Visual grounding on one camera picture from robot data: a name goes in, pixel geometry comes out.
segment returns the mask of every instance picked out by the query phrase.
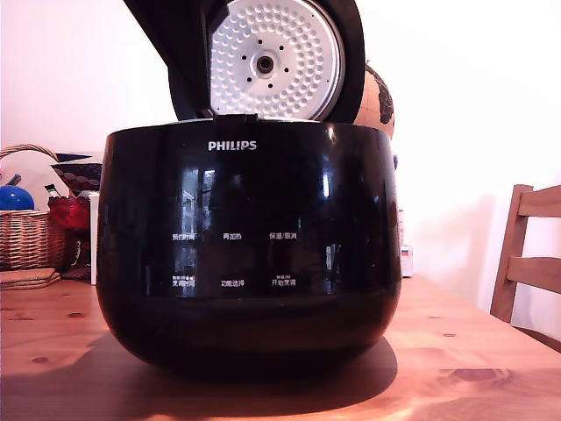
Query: wooden chair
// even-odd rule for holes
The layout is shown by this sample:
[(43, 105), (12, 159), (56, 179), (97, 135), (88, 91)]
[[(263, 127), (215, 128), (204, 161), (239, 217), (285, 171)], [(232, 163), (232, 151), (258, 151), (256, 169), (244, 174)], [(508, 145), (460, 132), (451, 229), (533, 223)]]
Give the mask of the wooden chair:
[[(507, 323), (512, 318), (518, 283), (561, 294), (561, 259), (522, 257), (528, 217), (561, 218), (561, 186), (534, 191), (532, 186), (517, 184), (513, 190), (491, 303), (491, 314)], [(530, 329), (516, 329), (561, 353), (561, 342)]]

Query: red object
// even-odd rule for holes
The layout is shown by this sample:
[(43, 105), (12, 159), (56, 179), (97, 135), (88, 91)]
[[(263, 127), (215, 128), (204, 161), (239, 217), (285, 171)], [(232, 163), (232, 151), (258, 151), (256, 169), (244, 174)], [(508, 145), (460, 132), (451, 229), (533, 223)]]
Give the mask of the red object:
[(50, 197), (51, 218), (62, 227), (89, 232), (89, 199), (86, 197)]

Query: wicker basket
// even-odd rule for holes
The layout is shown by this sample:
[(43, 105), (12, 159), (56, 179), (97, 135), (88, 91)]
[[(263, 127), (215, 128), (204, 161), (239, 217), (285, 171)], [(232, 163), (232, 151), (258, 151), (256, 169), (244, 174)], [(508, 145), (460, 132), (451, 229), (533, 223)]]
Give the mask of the wicker basket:
[[(19, 151), (37, 151), (51, 156), (52, 151), (35, 145), (16, 145), (0, 151), (0, 160)], [(75, 260), (77, 242), (49, 217), (48, 211), (0, 210), (0, 271), (68, 268)]]

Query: white inner lid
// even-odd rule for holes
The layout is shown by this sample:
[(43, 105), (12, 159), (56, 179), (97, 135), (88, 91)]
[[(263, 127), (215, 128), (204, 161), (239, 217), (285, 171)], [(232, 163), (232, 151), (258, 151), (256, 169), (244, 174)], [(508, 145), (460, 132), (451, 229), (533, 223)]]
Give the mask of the white inner lid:
[(322, 120), (344, 79), (340, 36), (303, 0), (234, 0), (214, 33), (211, 105), (217, 114)]

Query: philips logo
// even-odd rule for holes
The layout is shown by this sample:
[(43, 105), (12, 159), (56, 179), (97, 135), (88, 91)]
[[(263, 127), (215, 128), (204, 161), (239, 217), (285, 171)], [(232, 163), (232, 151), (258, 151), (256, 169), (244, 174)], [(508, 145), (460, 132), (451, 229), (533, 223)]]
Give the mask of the philips logo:
[(209, 142), (209, 151), (254, 151), (257, 149), (256, 140), (237, 140), (225, 142)]

